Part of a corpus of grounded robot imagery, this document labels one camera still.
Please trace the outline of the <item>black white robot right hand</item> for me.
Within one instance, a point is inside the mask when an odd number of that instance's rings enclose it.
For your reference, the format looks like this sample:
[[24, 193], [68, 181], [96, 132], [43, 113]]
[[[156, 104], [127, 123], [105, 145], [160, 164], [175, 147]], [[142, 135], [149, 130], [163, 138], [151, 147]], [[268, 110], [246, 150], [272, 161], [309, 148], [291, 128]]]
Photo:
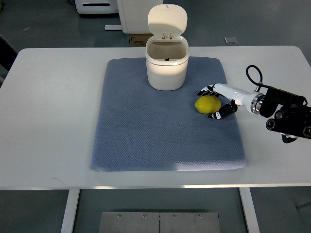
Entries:
[[197, 95], [211, 95], [215, 97], [223, 96], [230, 100], [228, 104], [221, 107], [215, 113], [208, 114], [208, 117], [212, 119], [224, 119], [235, 113], [238, 106], [244, 106], [250, 113], [258, 114], [256, 110], [258, 94], [259, 92], [250, 93], [239, 88], [231, 87], [227, 84], [216, 83], [204, 87]]

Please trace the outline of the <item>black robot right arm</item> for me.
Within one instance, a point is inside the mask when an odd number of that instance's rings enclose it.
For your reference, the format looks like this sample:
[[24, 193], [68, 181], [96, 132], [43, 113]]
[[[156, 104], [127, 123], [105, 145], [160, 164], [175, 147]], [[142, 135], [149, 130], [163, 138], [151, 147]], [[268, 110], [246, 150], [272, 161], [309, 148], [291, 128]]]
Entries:
[[284, 143], [311, 138], [311, 108], [304, 96], [259, 83], [256, 92], [267, 89], [251, 102], [251, 112], [267, 118], [266, 129], [281, 134]]

